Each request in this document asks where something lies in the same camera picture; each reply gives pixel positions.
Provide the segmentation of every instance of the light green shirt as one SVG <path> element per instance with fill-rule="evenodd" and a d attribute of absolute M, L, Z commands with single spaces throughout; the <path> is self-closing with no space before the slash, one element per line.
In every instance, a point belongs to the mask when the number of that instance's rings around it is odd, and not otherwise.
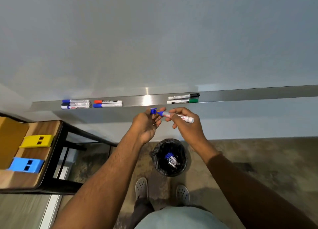
<path fill-rule="evenodd" d="M 196 207 L 166 207 L 147 215 L 135 229 L 228 229 L 212 213 Z"/>

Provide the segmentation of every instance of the trash bin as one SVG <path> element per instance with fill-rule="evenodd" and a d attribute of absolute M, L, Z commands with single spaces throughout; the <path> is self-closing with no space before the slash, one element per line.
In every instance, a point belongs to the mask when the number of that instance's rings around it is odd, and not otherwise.
<path fill-rule="evenodd" d="M 178 164 L 173 167 L 169 164 L 167 155 L 173 154 Z M 180 175 L 187 167 L 187 156 L 185 148 L 177 139 L 164 139 L 159 142 L 150 152 L 150 157 L 154 163 L 156 170 L 165 176 L 174 177 Z"/>

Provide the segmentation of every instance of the wooden tabletop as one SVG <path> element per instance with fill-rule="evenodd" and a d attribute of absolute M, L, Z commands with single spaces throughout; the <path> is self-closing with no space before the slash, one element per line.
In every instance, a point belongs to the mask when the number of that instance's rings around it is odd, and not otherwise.
<path fill-rule="evenodd" d="M 26 136 L 30 135 L 57 135 L 61 121 L 46 121 L 29 123 L 29 130 Z M 17 171 L 0 170 L 0 189 L 10 188 L 32 188 L 35 187 L 42 176 L 44 168 L 47 167 L 46 159 L 51 154 L 52 147 L 43 148 L 19 148 L 15 157 L 18 158 L 32 158 L 45 160 L 41 171 L 36 173 L 26 173 Z"/>

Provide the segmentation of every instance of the table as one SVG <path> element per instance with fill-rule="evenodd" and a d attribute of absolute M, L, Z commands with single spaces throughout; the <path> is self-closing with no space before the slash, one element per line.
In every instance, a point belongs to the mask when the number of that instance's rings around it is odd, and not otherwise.
<path fill-rule="evenodd" d="M 86 148 L 67 141 L 66 138 L 68 133 L 73 133 L 113 147 L 117 146 L 116 143 L 107 141 L 61 120 L 34 122 L 28 124 L 29 130 L 27 131 L 26 136 L 52 134 L 54 135 L 53 142 L 51 147 L 19 148 L 16 157 L 42 159 L 45 160 L 45 162 L 38 174 L 0 170 L 0 193 L 75 194 L 83 184 L 62 180 L 59 179 L 59 177 L 69 149 L 86 150 Z M 63 162 L 57 178 L 53 178 L 64 147 L 66 147 L 67 150 Z"/>

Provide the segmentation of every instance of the pants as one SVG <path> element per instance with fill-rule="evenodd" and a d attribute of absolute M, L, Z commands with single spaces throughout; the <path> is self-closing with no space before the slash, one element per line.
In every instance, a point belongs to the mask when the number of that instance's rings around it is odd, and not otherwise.
<path fill-rule="evenodd" d="M 206 210 L 202 206 L 190 205 L 191 207 L 196 207 L 204 211 Z M 134 229 L 142 219 L 146 217 L 146 215 L 154 212 L 154 208 L 150 201 L 147 198 L 139 198 L 135 202 L 135 206 L 133 208 L 133 214 L 130 217 L 130 224 L 128 225 L 127 229 Z"/>

